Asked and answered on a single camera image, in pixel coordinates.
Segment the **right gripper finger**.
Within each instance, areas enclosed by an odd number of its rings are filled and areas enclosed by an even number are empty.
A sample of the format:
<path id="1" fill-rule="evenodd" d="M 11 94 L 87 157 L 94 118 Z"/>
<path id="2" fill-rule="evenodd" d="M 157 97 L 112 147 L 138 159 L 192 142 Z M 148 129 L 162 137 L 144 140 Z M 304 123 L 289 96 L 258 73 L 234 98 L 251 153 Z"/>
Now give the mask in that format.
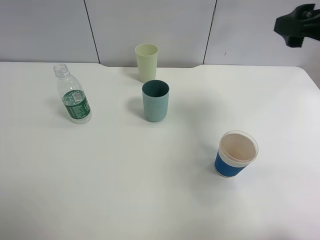
<path id="1" fill-rule="evenodd" d="M 276 19 L 274 31 L 290 48 L 301 48 L 305 38 L 320 40 L 320 10 L 315 4 L 302 4 Z"/>

